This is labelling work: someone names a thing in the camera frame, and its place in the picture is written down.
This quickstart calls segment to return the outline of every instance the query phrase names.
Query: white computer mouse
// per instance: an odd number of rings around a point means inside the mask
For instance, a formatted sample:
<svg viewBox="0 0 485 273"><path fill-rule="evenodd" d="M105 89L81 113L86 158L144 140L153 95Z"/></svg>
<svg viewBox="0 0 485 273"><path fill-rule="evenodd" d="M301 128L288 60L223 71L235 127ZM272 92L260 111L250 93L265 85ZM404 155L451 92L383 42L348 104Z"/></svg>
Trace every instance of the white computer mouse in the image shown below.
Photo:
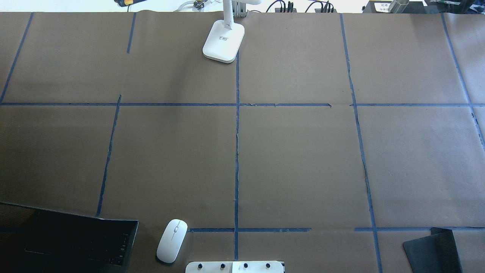
<svg viewBox="0 0 485 273"><path fill-rule="evenodd" d="M164 263L175 262L186 233L186 222L179 219L171 220L158 244L157 258Z"/></svg>

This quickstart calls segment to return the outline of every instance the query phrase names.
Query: grid square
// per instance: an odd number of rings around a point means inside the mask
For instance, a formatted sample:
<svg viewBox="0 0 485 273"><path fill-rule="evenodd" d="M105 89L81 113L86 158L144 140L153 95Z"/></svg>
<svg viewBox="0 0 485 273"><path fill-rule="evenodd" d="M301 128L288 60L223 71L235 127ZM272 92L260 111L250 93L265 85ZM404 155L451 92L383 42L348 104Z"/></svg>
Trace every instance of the grid square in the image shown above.
<svg viewBox="0 0 485 273"><path fill-rule="evenodd" d="M8 13L0 16L0 90L7 81L18 47L22 41L30 13Z"/></svg>
<svg viewBox="0 0 485 273"><path fill-rule="evenodd" d="M485 154L468 107L359 107L377 226L484 226Z"/></svg>
<svg viewBox="0 0 485 273"><path fill-rule="evenodd" d="M358 103L466 103L440 15L345 14Z"/></svg>
<svg viewBox="0 0 485 273"><path fill-rule="evenodd" d="M485 18L445 13L446 26L472 103L485 103Z"/></svg>
<svg viewBox="0 0 485 273"><path fill-rule="evenodd" d="M94 215L114 112L108 106L0 107L0 200Z"/></svg>
<svg viewBox="0 0 485 273"><path fill-rule="evenodd" d="M284 261L286 272L378 272L374 240L368 232L239 233L239 260L261 257Z"/></svg>
<svg viewBox="0 0 485 273"><path fill-rule="evenodd" d="M156 260L155 255L166 224L154 227L140 222L129 261L129 273L180 273L185 272L185 267L192 261L232 261L234 259L234 233L187 233L175 262L171 265L161 264Z"/></svg>
<svg viewBox="0 0 485 273"><path fill-rule="evenodd" d="M403 243L431 235L429 231L378 232L382 271L393 273L413 273L404 251Z"/></svg>
<svg viewBox="0 0 485 273"><path fill-rule="evenodd" d="M241 102L352 103L339 15L249 13L240 23Z"/></svg>
<svg viewBox="0 0 485 273"><path fill-rule="evenodd" d="M209 60L202 48L215 13L137 13L125 102L236 102L236 62Z"/></svg>
<svg viewBox="0 0 485 273"><path fill-rule="evenodd" d="M102 215L234 227L235 107L122 106Z"/></svg>
<svg viewBox="0 0 485 273"><path fill-rule="evenodd" d="M485 268L485 231L453 231L463 272L480 272Z"/></svg>
<svg viewBox="0 0 485 273"><path fill-rule="evenodd" d="M242 107L239 227L371 226L352 107Z"/></svg>
<svg viewBox="0 0 485 273"><path fill-rule="evenodd" d="M113 102L132 14L35 13L4 102Z"/></svg>

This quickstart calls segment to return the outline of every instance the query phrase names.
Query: black device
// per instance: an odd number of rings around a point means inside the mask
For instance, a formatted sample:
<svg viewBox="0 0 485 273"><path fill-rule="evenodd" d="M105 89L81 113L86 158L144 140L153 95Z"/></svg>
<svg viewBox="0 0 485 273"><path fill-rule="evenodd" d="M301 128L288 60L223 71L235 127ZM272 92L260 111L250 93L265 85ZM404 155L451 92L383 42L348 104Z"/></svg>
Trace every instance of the black device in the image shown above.
<svg viewBox="0 0 485 273"><path fill-rule="evenodd" d="M125 273L136 220L105 220L38 209L16 273Z"/></svg>
<svg viewBox="0 0 485 273"><path fill-rule="evenodd" d="M365 8L363 9L362 13L382 13L375 9L374 4L376 3L390 4L391 2L392 1L369 1L365 6ZM402 13L426 14L428 12L426 12L422 2L410 1Z"/></svg>
<svg viewBox="0 0 485 273"><path fill-rule="evenodd" d="M146 0L114 0L120 7L126 7Z"/></svg>

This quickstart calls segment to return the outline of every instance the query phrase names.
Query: white control panel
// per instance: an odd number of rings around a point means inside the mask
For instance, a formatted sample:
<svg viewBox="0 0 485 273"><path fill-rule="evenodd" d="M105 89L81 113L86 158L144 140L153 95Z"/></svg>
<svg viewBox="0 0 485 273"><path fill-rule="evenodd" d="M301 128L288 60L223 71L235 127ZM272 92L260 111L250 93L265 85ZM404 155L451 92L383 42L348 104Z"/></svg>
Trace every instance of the white control panel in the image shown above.
<svg viewBox="0 0 485 273"><path fill-rule="evenodd" d="M185 273L284 273L279 261L191 262Z"/></svg>

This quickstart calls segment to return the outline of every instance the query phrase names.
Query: white label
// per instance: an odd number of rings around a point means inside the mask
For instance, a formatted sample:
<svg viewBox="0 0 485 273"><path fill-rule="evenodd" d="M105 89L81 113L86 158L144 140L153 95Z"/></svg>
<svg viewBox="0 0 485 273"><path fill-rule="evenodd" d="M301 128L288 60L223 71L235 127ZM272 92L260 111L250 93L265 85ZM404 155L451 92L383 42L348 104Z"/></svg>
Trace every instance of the white label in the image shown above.
<svg viewBox="0 0 485 273"><path fill-rule="evenodd" d="M374 3L375 11L377 11L377 12L387 12L387 13L390 13L390 11L389 11L389 4L390 3Z"/></svg>

